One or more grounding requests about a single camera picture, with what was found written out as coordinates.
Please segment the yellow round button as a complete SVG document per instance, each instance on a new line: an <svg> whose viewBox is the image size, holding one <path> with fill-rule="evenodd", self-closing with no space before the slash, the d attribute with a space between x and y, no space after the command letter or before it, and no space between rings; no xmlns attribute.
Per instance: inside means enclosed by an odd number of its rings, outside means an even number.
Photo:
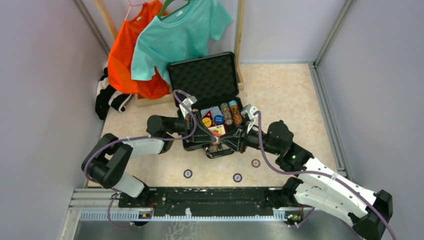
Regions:
<svg viewBox="0 0 424 240"><path fill-rule="evenodd" d="M210 128L213 125L213 121L209 117L204 117L202 123L206 128Z"/></svg>

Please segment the red playing card box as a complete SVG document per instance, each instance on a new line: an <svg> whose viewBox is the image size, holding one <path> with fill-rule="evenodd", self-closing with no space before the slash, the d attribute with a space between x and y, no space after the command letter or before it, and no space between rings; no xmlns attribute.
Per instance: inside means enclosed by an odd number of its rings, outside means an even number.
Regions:
<svg viewBox="0 0 424 240"><path fill-rule="evenodd" d="M214 125L208 128L208 130L212 133L213 136L221 137L227 133L226 127L224 124Z"/></svg>

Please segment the blue round button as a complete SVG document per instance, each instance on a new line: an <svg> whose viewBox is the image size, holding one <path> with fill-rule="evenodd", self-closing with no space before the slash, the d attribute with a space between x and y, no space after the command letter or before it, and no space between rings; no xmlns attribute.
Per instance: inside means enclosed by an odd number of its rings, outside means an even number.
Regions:
<svg viewBox="0 0 424 240"><path fill-rule="evenodd" d="M217 115L215 115L215 116L213 117L213 122L214 122L216 125L222 125L222 124L225 122L225 119L224 119L224 117L223 117L222 115L217 114Z"/></svg>

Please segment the black poker set case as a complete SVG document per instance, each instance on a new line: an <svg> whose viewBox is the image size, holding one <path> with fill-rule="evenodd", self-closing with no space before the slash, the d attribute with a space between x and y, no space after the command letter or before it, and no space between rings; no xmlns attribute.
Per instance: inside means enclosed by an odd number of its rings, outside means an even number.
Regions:
<svg viewBox="0 0 424 240"><path fill-rule="evenodd" d="M195 96L197 102L193 108L200 111L218 106L235 100L239 109L243 108L241 99L238 97L239 87L237 83L237 70L235 54L231 51L199 57L196 59L173 62L166 67L171 86L174 90L184 91ZM235 129L234 119L232 125L222 125L226 128L226 134ZM219 143L214 145L198 144L183 141L186 151L204 149L208 158L219 158L235 153L228 146Z"/></svg>

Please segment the red black triangle marker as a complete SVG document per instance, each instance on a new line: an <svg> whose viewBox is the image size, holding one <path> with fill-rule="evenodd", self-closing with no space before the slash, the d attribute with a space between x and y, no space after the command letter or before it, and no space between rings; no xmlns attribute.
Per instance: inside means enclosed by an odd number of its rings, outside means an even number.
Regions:
<svg viewBox="0 0 424 240"><path fill-rule="evenodd" d="M213 116L212 116L212 113L210 111L207 111L202 115L202 118L213 119Z"/></svg>

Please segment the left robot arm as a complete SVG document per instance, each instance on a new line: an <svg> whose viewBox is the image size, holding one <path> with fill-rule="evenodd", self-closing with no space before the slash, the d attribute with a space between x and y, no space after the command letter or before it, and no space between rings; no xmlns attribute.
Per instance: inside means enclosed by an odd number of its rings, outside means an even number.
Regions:
<svg viewBox="0 0 424 240"><path fill-rule="evenodd" d="M105 134L84 159L81 169L85 177L105 189L116 190L130 196L138 207L149 203L149 187L138 178L127 174L126 167L132 158L166 153L179 135L179 140L189 142L199 138L205 143L217 143L215 132L204 126L198 113L184 118L152 115L147 120L146 136L118 138Z"/></svg>

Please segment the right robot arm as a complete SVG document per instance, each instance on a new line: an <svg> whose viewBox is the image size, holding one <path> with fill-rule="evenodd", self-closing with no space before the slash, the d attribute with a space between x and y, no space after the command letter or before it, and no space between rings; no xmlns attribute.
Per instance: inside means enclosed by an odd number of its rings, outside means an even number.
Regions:
<svg viewBox="0 0 424 240"><path fill-rule="evenodd" d="M287 206L307 205L330 214L350 226L366 240L380 240L385 231L392 239L396 234L389 225L393 216L393 197L385 190L364 188L324 165L311 152L293 141L294 134L282 121L269 125L240 125L236 130L217 137L219 143L243 153L247 147L277 156L275 165L266 164L276 173L289 175L294 186L282 191Z"/></svg>

